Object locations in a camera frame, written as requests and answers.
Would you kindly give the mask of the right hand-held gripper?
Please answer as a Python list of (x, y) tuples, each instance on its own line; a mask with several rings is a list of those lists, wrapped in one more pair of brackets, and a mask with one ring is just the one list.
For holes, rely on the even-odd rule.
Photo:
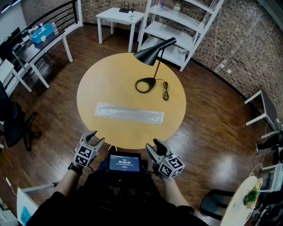
[(185, 168), (185, 164), (178, 155), (170, 151), (170, 148), (163, 141), (153, 139), (153, 142), (156, 149), (148, 143), (145, 145), (145, 148), (155, 163), (154, 166), (157, 166), (157, 173), (166, 178), (178, 176)]

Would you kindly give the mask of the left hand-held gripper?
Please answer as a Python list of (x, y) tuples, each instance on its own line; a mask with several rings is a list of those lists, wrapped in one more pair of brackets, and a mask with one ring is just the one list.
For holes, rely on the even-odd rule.
[(97, 131), (89, 131), (82, 135), (79, 143), (74, 150), (73, 164), (79, 169), (84, 169), (91, 164), (97, 156), (105, 138), (101, 138), (96, 143), (91, 142), (91, 138), (96, 135)]

